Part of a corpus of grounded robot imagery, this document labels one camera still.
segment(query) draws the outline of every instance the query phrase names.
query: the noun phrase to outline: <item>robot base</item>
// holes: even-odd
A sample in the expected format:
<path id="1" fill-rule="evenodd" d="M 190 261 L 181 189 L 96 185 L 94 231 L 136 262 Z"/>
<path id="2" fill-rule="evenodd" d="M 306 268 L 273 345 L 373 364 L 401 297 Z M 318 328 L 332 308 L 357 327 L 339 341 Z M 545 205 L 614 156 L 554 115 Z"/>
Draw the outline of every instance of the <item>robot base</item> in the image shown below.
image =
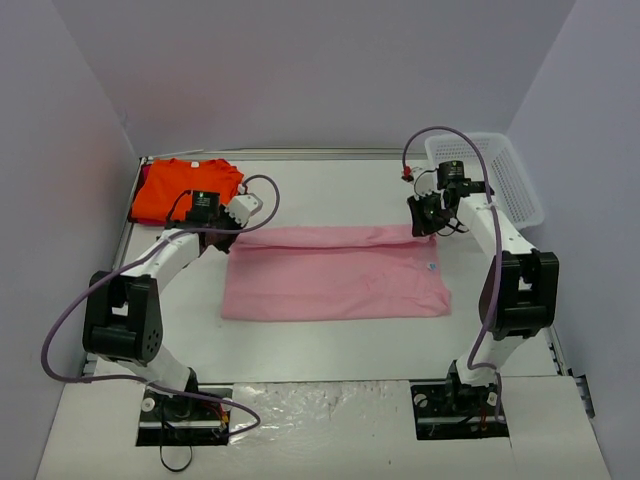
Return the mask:
<path id="1" fill-rule="evenodd" d="M 495 387 L 475 387 L 472 401 L 454 405 L 446 380 L 411 382 L 413 416 L 418 440 L 463 440 L 509 437 L 506 423 L 494 418 L 486 400 Z"/>
<path id="2" fill-rule="evenodd" d="M 231 386 L 200 385 L 199 392 L 217 398 L 231 398 Z M 165 428 L 161 418 L 164 409 Z M 138 424 L 137 447 L 227 445 L 228 413 L 220 404 L 168 397 L 147 388 Z"/>

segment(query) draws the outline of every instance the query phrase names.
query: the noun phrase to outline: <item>folded pink garment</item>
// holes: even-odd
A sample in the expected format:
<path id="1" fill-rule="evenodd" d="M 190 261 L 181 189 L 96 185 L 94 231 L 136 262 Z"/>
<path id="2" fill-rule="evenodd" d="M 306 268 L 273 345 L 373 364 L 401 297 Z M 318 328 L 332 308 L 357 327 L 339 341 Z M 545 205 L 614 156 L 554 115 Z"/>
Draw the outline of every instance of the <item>folded pink garment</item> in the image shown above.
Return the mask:
<path id="1" fill-rule="evenodd" d="M 436 239 L 410 226 L 290 227 L 231 249 L 222 317 L 256 321 L 435 317 L 450 313 Z"/>

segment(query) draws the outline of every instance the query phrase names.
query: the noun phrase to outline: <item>robotic arm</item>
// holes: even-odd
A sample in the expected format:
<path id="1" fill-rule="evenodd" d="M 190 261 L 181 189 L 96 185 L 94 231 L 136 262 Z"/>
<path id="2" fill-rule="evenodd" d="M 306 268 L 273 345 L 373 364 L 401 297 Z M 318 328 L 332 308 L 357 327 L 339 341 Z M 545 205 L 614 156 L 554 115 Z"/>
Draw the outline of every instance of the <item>robotic arm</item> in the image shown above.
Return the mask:
<path id="1" fill-rule="evenodd" d="M 184 222 L 168 222 L 165 230 L 139 258 L 169 241 L 145 263 L 120 275 L 87 299 L 83 347 L 87 352 L 116 362 L 135 375 L 157 385 L 179 391 L 198 392 L 193 369 L 176 360 L 162 345 L 163 329 L 159 295 L 187 265 L 213 245 L 229 253 L 237 235 L 186 233 L 182 230 L 211 227 L 239 230 L 259 212 L 262 201 L 253 194 L 235 196 L 228 206 L 219 204 L 219 195 L 192 192 L 192 208 Z M 107 275 L 97 272 L 91 284 Z"/>
<path id="2" fill-rule="evenodd" d="M 437 189 L 430 190 L 434 174 Z M 452 225 L 457 220 L 469 229 L 492 264 L 480 296 L 480 318 L 487 315 L 495 275 L 500 275 L 495 321 L 473 358 L 474 365 L 492 364 L 500 369 L 527 339 L 550 326 L 555 315 L 559 263 L 553 253 L 542 253 L 525 240 L 507 216 L 497 209 L 502 240 L 502 266 L 496 272 L 496 234 L 485 183 L 465 177 L 460 161 L 441 163 L 435 171 L 414 171 L 408 178 L 416 195 L 407 203 L 411 210 L 413 235 L 425 236 Z M 447 397 L 452 411 L 468 408 L 472 399 L 494 387 L 491 368 L 468 368 L 473 346 L 454 361 L 447 376 Z"/>

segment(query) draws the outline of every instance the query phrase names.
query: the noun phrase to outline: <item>white basket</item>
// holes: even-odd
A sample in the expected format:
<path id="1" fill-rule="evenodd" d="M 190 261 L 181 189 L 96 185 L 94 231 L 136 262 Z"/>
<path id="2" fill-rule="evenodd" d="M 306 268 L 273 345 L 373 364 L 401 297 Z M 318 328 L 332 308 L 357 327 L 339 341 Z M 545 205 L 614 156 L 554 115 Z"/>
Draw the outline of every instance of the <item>white basket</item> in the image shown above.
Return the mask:
<path id="1" fill-rule="evenodd" d="M 489 184 L 500 208 L 518 229 L 540 225 L 544 213 L 520 157 L 507 137 L 500 133 L 470 133 L 478 146 L 489 173 Z M 436 135 L 425 141 L 427 157 L 433 166 L 450 160 L 464 162 L 465 174 L 482 180 L 480 161 L 471 147 L 457 135 Z"/>

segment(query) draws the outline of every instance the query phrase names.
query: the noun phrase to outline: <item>gray wall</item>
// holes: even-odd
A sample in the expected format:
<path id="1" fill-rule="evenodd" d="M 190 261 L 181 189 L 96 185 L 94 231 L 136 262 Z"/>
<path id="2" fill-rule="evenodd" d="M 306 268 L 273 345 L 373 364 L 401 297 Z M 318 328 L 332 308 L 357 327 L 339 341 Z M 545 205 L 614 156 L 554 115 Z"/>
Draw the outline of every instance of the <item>gray wall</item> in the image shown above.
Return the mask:
<path id="1" fill-rule="evenodd" d="M 136 151 L 505 131 L 574 0 L 54 0 Z"/>
<path id="2" fill-rule="evenodd" d="M 508 135 L 560 257 L 557 329 L 616 479 L 640 472 L 640 3 L 578 0 Z"/>
<path id="3" fill-rule="evenodd" d="M 40 346 L 109 266 L 136 161 L 49 0 L 0 2 L 0 64 L 0 477 L 21 480 L 37 471 L 62 391 Z M 79 372 L 81 317 L 56 342 L 61 372 Z"/>

